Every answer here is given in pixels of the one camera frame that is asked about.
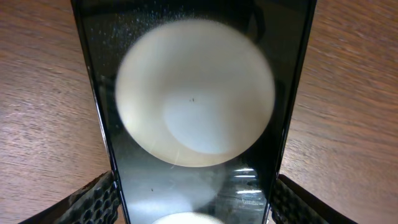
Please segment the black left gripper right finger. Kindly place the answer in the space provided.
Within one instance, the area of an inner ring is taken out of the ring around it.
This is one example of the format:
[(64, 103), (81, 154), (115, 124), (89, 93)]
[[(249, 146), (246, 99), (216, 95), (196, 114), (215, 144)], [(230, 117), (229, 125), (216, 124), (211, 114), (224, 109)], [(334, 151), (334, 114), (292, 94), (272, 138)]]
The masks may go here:
[(279, 175), (271, 194), (272, 219), (277, 224), (355, 224), (285, 175)]

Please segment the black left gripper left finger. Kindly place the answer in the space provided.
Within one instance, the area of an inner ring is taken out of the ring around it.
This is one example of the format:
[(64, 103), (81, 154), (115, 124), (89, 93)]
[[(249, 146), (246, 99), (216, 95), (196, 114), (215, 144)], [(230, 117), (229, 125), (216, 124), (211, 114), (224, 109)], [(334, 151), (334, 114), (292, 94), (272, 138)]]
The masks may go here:
[(113, 172), (107, 171), (21, 224), (113, 224), (119, 204)]

